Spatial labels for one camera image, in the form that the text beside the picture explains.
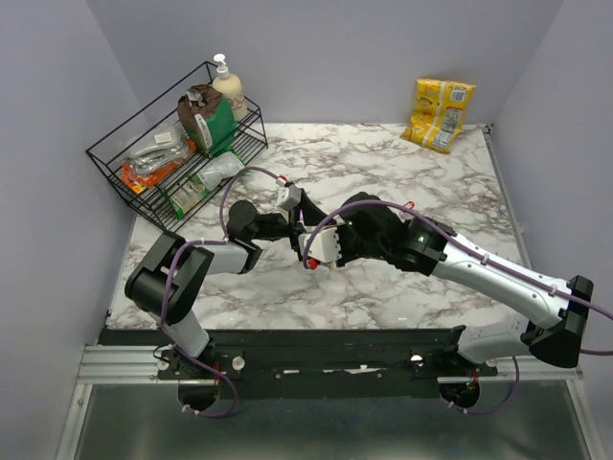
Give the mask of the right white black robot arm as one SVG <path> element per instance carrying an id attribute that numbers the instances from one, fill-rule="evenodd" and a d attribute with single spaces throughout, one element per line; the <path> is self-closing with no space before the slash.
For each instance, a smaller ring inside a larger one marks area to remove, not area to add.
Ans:
<path id="1" fill-rule="evenodd" d="M 510 307 L 516 317 L 465 327 L 441 351 L 443 369 L 454 376 L 499 357 L 533 356 L 559 367 L 579 363 L 590 280 L 569 281 L 507 261 L 450 227 L 426 218 L 401 220 L 379 198 L 360 193 L 341 207 L 341 261 L 374 259 L 405 272 L 434 276 L 472 288 Z"/>

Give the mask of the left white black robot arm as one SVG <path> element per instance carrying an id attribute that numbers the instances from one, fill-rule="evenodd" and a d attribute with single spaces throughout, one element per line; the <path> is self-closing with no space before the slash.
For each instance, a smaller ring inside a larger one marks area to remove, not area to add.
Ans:
<path id="1" fill-rule="evenodd" d="M 186 241 L 163 233 L 129 275 L 125 296 L 148 313 L 162 333 L 183 352 L 180 368 L 193 379 L 205 377 L 213 364 L 209 334 L 200 326 L 193 304 L 208 275 L 244 274 L 259 260 L 262 249 L 255 240 L 287 239 L 300 249 L 299 237 L 326 214 L 306 192 L 294 185 L 280 190 L 277 213 L 260 213 L 248 200 L 235 202 L 226 222 L 223 241 Z"/>

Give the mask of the green white snack packet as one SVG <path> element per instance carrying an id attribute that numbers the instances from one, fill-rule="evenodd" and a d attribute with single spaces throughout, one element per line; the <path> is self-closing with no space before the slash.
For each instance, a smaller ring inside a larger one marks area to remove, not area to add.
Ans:
<path id="1" fill-rule="evenodd" d="M 235 176 L 244 166 L 238 155 L 228 149 L 189 175 L 187 181 L 174 192 L 165 192 L 175 217 L 181 220 L 203 198 L 214 192 L 222 181 Z"/>

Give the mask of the brown green bag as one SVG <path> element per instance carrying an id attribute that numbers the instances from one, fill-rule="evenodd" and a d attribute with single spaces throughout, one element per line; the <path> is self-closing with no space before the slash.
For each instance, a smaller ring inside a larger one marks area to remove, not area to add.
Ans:
<path id="1" fill-rule="evenodd" d="M 177 102 L 179 122 L 203 154 L 215 157 L 234 139 L 237 123 L 227 98 L 211 85 L 190 87 Z"/>

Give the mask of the cream pump lotion bottle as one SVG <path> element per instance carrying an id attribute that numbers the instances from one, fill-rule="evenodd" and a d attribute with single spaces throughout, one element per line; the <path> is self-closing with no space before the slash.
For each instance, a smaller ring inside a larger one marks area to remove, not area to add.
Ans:
<path id="1" fill-rule="evenodd" d="M 234 119 L 239 122 L 248 114 L 242 83 L 238 76 L 230 72 L 224 54 L 215 54 L 214 63 L 216 64 L 216 77 L 212 86 L 227 99 Z"/>

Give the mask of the clear plastic packet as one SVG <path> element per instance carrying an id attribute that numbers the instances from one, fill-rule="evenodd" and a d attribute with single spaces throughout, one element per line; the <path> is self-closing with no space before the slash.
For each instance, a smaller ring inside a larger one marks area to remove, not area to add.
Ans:
<path id="1" fill-rule="evenodd" d="M 178 125 L 159 126 L 136 142 L 128 151 L 127 162 L 137 173 L 152 173 L 191 153 L 189 138 Z"/>

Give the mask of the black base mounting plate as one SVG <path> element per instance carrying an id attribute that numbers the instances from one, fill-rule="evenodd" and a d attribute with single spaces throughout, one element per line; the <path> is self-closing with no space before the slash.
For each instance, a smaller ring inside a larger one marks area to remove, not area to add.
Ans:
<path id="1" fill-rule="evenodd" d="M 514 373 L 508 358 L 474 364 L 457 352 L 451 330 L 216 330 L 193 363 L 154 331 L 109 330 L 103 346 L 150 346 L 154 378 L 178 386 L 178 399 L 204 409 L 216 402 L 437 399 L 471 407 L 481 383 Z"/>

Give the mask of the yellow chips bag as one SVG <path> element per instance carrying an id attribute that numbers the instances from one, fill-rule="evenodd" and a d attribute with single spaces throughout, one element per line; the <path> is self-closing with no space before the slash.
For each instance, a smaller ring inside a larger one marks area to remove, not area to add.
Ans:
<path id="1" fill-rule="evenodd" d="M 413 111 L 400 138 L 428 150 L 450 153 L 475 88 L 454 80 L 417 79 Z"/>

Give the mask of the orange snack packet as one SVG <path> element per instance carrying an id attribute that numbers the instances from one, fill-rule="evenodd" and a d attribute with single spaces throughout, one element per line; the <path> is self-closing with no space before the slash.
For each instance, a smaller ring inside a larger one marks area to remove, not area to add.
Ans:
<path id="1" fill-rule="evenodd" d="M 136 195 L 160 183 L 180 166 L 179 162 L 170 162 L 162 168 L 150 173 L 138 173 L 129 162 L 122 165 L 122 181 Z"/>

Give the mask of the aluminium rail frame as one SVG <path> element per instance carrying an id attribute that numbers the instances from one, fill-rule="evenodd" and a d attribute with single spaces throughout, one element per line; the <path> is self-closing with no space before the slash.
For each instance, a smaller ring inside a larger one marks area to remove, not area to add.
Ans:
<path id="1" fill-rule="evenodd" d="M 481 383 L 477 403 L 437 399 L 238 400 L 232 416 L 184 410 L 154 378 L 152 347 L 87 347 L 61 459 L 602 459 L 582 373 L 531 357 Z"/>

